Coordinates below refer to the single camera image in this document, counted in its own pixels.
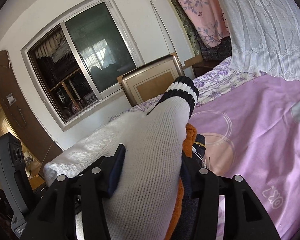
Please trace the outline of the sliding glass window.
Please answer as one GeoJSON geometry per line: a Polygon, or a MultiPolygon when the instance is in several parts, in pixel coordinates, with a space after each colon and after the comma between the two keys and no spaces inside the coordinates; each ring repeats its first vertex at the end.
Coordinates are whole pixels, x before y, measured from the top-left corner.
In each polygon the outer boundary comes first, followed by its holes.
{"type": "Polygon", "coordinates": [[[144,63],[114,0],[85,0],[21,51],[47,110],[66,131],[122,94],[117,78],[144,63]]]}

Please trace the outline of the gold framed headboard panel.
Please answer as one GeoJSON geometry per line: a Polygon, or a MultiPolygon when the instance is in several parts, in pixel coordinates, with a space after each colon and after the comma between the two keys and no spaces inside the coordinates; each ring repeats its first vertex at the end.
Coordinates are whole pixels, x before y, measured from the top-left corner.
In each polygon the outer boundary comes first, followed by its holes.
{"type": "Polygon", "coordinates": [[[177,55],[172,53],[117,77],[117,81],[134,107],[164,93],[177,77],[184,75],[177,55]]]}

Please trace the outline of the pink floral cloth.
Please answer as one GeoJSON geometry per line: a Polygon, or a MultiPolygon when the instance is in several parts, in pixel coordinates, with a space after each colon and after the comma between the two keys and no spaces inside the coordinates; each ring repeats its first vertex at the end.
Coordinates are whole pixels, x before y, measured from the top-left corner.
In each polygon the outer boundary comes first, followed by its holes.
{"type": "Polygon", "coordinates": [[[205,46],[213,48],[230,32],[218,0],[177,0],[205,46]]]}

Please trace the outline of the purple bed sheet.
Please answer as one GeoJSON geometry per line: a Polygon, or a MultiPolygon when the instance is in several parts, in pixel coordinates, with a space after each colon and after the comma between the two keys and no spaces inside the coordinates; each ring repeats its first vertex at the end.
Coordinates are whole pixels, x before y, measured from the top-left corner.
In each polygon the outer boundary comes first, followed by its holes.
{"type": "Polygon", "coordinates": [[[197,107],[210,169],[245,178],[281,239],[300,228],[300,81],[263,75],[197,107]]]}

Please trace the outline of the white wall switch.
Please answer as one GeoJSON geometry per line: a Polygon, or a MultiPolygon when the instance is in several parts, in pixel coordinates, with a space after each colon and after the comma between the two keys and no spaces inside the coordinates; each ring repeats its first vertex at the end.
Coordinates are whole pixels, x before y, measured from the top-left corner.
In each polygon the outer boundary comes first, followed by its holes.
{"type": "Polygon", "coordinates": [[[6,96],[6,99],[7,99],[8,104],[9,104],[10,106],[13,105],[13,104],[17,101],[16,98],[13,96],[12,93],[8,94],[8,95],[6,96]]]}

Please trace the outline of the white lace cover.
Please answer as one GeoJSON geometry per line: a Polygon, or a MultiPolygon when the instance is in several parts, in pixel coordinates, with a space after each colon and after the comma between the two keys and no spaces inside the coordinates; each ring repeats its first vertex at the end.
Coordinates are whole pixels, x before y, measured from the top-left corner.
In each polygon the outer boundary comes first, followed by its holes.
{"type": "Polygon", "coordinates": [[[300,9],[294,0],[218,0],[230,31],[230,67],[300,81],[300,9]]]}

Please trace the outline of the orange garment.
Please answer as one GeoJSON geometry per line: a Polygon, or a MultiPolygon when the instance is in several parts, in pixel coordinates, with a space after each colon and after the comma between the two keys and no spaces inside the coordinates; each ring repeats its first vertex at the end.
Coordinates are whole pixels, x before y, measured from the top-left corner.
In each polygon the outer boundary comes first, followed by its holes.
{"type": "Polygon", "coordinates": [[[191,125],[186,125],[186,139],[183,141],[182,144],[182,164],[181,164],[181,171],[180,171],[180,179],[178,184],[178,191],[177,191],[177,198],[175,202],[174,211],[172,214],[172,218],[169,223],[169,227],[164,239],[171,239],[171,236],[177,226],[177,223],[180,219],[182,213],[182,201],[186,191],[190,189],[190,175],[186,165],[186,158],[192,157],[192,146],[196,139],[197,131],[196,128],[191,125]]]}

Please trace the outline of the dark navy garment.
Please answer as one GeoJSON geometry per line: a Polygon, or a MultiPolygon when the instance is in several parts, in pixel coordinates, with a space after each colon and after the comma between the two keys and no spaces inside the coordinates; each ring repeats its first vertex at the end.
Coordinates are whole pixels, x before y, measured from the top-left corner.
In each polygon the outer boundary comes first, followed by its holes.
{"type": "Polygon", "coordinates": [[[191,178],[190,189],[185,192],[183,197],[182,213],[171,239],[190,239],[198,208],[198,199],[193,196],[195,191],[195,175],[202,167],[203,157],[206,151],[205,144],[205,137],[201,134],[197,134],[192,146],[192,157],[186,158],[186,165],[191,178]]]}

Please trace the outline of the white knit sweater black trim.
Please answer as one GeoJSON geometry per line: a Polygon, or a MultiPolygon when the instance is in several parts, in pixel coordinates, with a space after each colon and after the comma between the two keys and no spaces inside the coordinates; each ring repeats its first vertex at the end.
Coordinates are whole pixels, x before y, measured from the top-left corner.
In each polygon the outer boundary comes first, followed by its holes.
{"type": "Polygon", "coordinates": [[[189,77],[178,77],[150,111],[122,114],[47,163],[46,183],[51,185],[61,174],[79,175],[123,144],[119,184],[104,203],[110,237],[170,239],[181,216],[182,148],[198,96],[189,77]]]}

